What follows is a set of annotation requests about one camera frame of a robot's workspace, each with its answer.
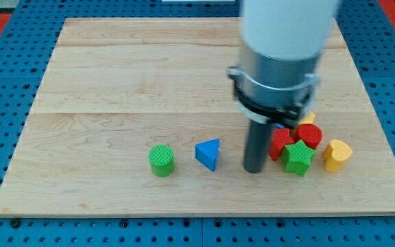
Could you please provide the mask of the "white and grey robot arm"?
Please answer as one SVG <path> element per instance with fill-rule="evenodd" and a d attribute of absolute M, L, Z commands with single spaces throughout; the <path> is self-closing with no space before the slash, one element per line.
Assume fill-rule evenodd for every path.
<path fill-rule="evenodd" d="M 239 110 L 250 119 L 243 168 L 263 169 L 276 124 L 293 128 L 318 94 L 315 68 L 340 0 L 245 0 L 241 46 L 228 68 Z"/>

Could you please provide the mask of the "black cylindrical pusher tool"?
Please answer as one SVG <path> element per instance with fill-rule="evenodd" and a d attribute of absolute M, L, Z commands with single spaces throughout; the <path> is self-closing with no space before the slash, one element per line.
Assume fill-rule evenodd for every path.
<path fill-rule="evenodd" d="M 273 123 L 250 121 L 243 156 L 243 168 L 247 172 L 256 174 L 262 171 L 273 131 Z"/>

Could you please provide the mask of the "yellow block behind arm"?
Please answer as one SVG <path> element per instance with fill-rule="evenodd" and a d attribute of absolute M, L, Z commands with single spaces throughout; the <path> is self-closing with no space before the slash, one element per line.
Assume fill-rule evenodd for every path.
<path fill-rule="evenodd" d="M 298 128 L 303 125 L 303 124 L 312 124 L 315 120 L 315 113 L 310 111 L 308 112 L 301 120 L 298 121 L 297 125 L 295 128 L 291 129 L 290 135 L 292 137 L 295 137 L 296 135 L 296 131 L 298 130 Z"/>

